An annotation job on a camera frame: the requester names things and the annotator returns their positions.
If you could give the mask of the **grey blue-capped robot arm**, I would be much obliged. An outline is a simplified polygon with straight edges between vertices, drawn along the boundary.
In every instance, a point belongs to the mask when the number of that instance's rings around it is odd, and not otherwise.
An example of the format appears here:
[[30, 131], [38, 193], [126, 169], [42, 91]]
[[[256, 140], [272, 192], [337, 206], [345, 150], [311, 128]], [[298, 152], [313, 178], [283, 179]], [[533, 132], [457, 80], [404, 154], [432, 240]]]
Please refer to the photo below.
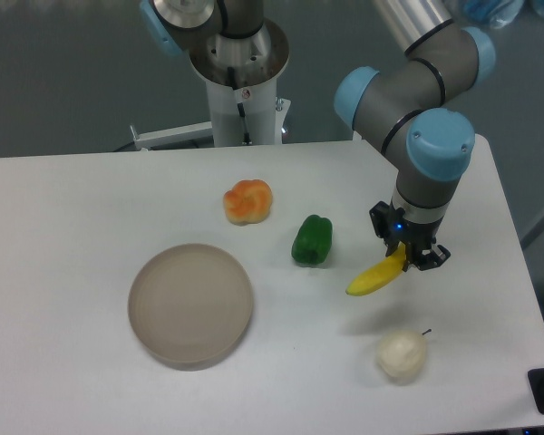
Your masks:
[[[379, 1], [406, 56], [398, 72], [353, 70], [339, 84], [339, 118], [398, 171], [392, 198], [370, 212], [375, 234], [406, 267], [441, 266], [436, 234], [475, 144], [470, 122], [447, 101], [483, 81], [496, 53], [475, 27], [461, 28], [440, 1]], [[289, 46], [259, 1], [143, 1], [150, 34], [170, 55], [187, 53], [206, 84], [218, 146], [268, 145], [278, 136], [277, 78]]]

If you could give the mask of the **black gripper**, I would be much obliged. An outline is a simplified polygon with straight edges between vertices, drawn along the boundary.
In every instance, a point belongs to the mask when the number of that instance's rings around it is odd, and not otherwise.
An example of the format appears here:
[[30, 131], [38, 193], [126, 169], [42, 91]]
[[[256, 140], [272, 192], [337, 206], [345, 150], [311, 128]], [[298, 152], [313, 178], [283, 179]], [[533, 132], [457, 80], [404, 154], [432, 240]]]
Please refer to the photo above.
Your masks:
[[451, 252], [442, 245], [433, 244], [441, 220], [415, 223], [404, 215], [403, 208], [394, 208], [383, 201], [369, 210], [374, 232], [386, 245], [385, 255], [392, 255], [403, 243], [406, 271], [410, 268], [427, 271], [442, 266], [451, 257]]

